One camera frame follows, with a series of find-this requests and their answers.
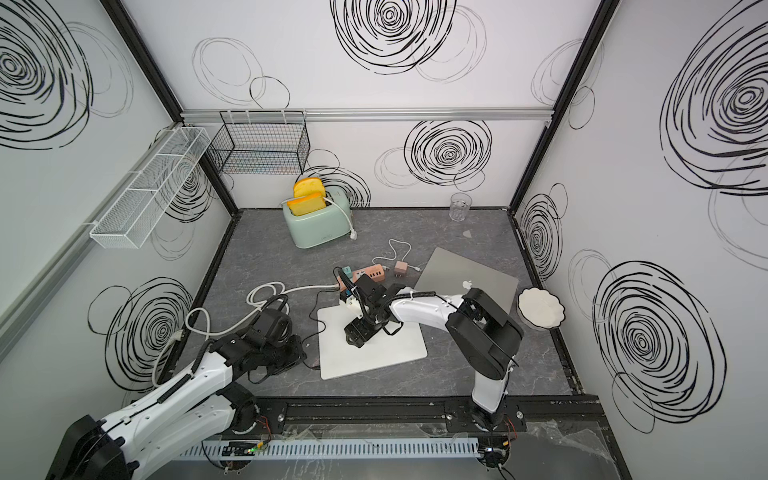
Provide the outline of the orange power strip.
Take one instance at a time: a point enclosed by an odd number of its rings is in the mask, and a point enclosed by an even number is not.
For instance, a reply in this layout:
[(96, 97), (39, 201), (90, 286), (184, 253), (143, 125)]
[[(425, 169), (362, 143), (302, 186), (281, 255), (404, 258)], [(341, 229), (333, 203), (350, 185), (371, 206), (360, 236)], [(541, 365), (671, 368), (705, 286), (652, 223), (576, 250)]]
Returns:
[(363, 276), (367, 276), (377, 283), (382, 283), (386, 278), (385, 268), (381, 264), (374, 264), (357, 270), (352, 270), (350, 267), (336, 267), (334, 275), (341, 291), (350, 291)]

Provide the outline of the pink charger adapter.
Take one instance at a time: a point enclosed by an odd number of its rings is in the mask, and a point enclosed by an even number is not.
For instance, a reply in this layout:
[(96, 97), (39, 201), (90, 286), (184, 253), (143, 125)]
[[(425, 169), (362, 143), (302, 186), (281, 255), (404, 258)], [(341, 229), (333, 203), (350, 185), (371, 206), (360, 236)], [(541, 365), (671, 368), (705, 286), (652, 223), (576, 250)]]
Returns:
[(404, 277), (408, 273), (408, 264), (404, 261), (397, 261), (393, 271), (396, 277)]

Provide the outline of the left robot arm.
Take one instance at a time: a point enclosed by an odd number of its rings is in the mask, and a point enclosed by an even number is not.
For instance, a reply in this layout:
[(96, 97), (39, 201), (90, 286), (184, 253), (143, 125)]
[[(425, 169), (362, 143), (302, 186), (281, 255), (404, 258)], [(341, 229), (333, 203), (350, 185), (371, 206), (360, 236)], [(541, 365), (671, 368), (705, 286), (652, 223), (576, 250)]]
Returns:
[(245, 326), (207, 339), (194, 361), (141, 399), (65, 432), (50, 479), (145, 479), (189, 448), (226, 431), (250, 434), (265, 422), (240, 384), (252, 371), (276, 376), (306, 355), (292, 330), (285, 294), (269, 298)]

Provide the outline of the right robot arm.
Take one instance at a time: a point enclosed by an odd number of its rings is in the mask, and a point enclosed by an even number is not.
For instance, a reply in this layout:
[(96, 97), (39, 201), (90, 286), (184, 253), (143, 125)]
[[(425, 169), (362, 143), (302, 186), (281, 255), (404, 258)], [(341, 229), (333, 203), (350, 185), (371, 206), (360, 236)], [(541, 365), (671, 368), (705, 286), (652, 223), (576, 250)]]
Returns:
[(486, 429), (502, 423), (502, 403), (524, 331), (488, 293), (476, 287), (462, 295), (419, 291), (398, 283), (385, 287), (366, 274), (353, 281), (341, 272), (338, 279), (341, 299), (354, 312), (344, 327), (348, 344), (361, 348), (376, 337), (394, 337), (410, 325), (448, 333), (475, 372), (471, 394), (475, 421)]

